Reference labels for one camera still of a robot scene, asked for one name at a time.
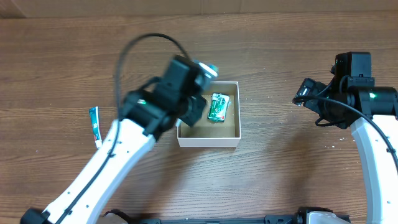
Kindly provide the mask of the green white toothpaste tube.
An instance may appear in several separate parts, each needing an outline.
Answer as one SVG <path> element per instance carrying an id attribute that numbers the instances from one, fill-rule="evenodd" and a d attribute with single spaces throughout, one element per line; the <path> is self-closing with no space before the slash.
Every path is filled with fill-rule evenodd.
<path id="1" fill-rule="evenodd" d="M 91 126 L 93 128 L 93 134 L 95 137 L 96 148 L 99 149 L 102 146 L 102 137 L 100 133 L 100 119 L 99 119 L 99 107 L 95 106 L 89 109 L 89 116 L 91 120 Z"/>

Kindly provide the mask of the green white packet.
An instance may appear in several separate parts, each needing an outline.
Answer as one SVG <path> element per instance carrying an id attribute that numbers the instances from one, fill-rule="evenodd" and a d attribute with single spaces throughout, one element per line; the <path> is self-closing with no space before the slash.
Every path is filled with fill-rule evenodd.
<path id="1" fill-rule="evenodd" d="M 213 93 L 207 118 L 214 122 L 224 122 L 230 97 L 222 93 Z"/>

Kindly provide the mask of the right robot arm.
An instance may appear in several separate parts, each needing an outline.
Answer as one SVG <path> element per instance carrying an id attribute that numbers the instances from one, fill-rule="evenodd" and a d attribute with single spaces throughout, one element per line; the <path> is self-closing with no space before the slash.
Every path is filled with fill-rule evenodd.
<path id="1" fill-rule="evenodd" d="M 292 102 L 317 113 L 319 127 L 350 129 L 357 145 L 367 223 L 397 223 L 397 90 L 376 86 L 369 52 L 335 57 L 329 84 L 306 78 Z"/>

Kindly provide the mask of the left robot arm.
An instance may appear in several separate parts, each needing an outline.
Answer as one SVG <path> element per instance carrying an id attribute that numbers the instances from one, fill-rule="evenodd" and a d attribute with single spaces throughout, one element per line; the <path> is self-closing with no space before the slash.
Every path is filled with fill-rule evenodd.
<path id="1" fill-rule="evenodd" d="M 102 146 L 72 184 L 43 211 L 30 208 L 21 223 L 96 223 L 121 182 L 160 136 L 179 121 L 193 126 L 206 105 L 202 92 L 218 69 L 176 55 L 162 77 L 154 77 L 123 101 Z"/>

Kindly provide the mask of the white cardboard box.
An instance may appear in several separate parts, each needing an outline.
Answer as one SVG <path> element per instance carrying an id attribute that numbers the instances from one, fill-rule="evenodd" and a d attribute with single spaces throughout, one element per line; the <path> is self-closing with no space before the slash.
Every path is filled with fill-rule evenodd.
<path id="1" fill-rule="evenodd" d="M 214 93 L 229 96 L 225 120 L 208 119 L 211 97 Z M 201 119 L 192 127 L 181 123 L 177 127 L 177 141 L 181 147 L 237 147 L 241 139 L 241 117 L 238 82 L 213 82 L 203 92 L 206 106 Z"/>

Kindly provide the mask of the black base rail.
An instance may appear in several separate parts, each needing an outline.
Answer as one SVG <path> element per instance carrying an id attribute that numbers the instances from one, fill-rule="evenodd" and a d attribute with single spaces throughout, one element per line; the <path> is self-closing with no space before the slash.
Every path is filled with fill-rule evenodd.
<path id="1" fill-rule="evenodd" d="M 300 207 L 293 215 L 266 215 L 260 218 L 207 218 L 161 220 L 159 218 L 132 218 L 120 210 L 110 210 L 97 223 L 133 224 L 293 224 L 293 223 L 351 223 L 349 215 L 336 215 L 332 210 L 321 207 Z"/>

